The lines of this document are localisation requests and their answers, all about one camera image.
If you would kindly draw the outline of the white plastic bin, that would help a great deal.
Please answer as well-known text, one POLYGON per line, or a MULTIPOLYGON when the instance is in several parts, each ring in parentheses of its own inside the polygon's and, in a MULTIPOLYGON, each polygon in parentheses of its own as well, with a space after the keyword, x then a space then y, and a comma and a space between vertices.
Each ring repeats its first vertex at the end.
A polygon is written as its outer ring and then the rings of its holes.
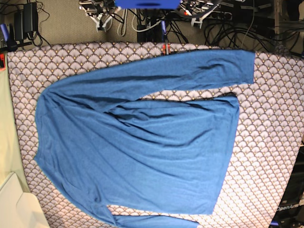
POLYGON ((0 186, 2 228, 48 228, 37 197, 24 192, 17 175, 11 172, 0 186))

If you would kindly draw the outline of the fan-patterned tablecloth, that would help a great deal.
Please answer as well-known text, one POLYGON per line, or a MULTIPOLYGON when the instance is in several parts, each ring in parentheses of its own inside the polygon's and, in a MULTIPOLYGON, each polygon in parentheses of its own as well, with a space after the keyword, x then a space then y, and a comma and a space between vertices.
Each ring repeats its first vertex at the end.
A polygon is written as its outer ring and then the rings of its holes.
MULTIPOLYGON (((10 92, 25 178, 52 228, 105 228, 65 199, 34 161, 37 98, 50 84, 76 74, 163 53, 159 43, 53 45, 7 55, 10 92)), ((257 52, 254 83, 211 90, 163 91, 150 100, 188 101, 229 92, 240 103, 233 154, 211 215, 177 215, 202 228, 267 228, 298 156, 304 134, 304 62, 257 52)))

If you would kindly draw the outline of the blue box at top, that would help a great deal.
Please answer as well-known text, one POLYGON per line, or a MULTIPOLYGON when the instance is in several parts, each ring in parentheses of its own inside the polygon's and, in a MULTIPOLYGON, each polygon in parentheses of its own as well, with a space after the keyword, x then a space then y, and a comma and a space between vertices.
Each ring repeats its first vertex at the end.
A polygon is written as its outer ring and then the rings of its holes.
POLYGON ((116 6, 123 9, 176 9, 179 0, 115 0, 116 6))

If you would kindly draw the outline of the blue-handled clamp left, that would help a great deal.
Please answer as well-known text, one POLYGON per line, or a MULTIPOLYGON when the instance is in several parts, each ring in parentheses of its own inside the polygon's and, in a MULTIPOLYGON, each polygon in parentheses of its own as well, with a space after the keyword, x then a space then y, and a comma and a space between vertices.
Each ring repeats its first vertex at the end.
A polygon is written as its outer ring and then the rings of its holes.
POLYGON ((1 24, 0 25, 2 34, 4 36, 4 41, 6 43, 6 47, 1 47, 0 51, 4 52, 11 52, 11 51, 16 51, 17 50, 17 43, 15 41, 15 39, 11 36, 11 34, 8 31, 8 28, 6 26, 6 24, 1 24))

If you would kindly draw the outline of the blue long-sleeve T-shirt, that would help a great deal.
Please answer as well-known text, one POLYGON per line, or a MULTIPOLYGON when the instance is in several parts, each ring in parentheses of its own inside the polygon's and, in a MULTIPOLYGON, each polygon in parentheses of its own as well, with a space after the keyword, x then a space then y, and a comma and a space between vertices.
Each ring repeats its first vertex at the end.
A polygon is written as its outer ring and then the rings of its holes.
POLYGON ((234 94, 146 100, 162 90, 254 82, 253 52, 198 50, 70 76, 39 96, 35 161, 60 193, 120 228, 195 228, 213 212, 239 119, 234 94))

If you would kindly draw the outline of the black OpenArm base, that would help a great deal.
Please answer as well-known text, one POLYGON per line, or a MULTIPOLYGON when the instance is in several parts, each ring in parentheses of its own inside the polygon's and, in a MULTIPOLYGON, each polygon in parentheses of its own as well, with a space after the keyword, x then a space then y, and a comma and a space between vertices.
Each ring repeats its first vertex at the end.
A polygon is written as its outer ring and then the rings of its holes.
POLYGON ((271 221, 271 228, 302 228, 304 226, 304 146, 299 149, 283 198, 271 221))

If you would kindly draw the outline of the red clamp on table edge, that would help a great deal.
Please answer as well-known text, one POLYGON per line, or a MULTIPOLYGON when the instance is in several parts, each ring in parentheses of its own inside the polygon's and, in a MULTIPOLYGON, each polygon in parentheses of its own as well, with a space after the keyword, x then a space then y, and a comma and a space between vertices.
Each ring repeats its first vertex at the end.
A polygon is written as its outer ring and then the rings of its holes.
POLYGON ((170 55, 171 54, 170 43, 163 43, 161 51, 163 56, 170 55))

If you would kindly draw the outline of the black power adapter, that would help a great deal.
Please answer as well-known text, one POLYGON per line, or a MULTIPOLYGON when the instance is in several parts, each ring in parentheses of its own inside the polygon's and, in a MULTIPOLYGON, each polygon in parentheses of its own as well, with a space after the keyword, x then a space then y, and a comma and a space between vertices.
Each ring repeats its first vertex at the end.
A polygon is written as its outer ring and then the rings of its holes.
POLYGON ((18 10, 14 13, 14 32, 15 39, 17 41, 23 41, 31 35, 34 37, 34 33, 38 32, 38 12, 37 3, 28 2, 24 4, 22 10, 18 10))

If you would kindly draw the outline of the black power strip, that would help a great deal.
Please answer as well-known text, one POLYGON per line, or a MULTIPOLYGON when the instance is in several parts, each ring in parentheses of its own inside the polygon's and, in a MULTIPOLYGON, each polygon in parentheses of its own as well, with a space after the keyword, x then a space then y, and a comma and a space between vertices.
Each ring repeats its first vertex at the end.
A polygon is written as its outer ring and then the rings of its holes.
POLYGON ((202 20, 206 20, 206 19, 232 21, 233 15, 230 12, 213 11, 213 12, 209 13, 207 15, 207 17, 203 18, 202 20))

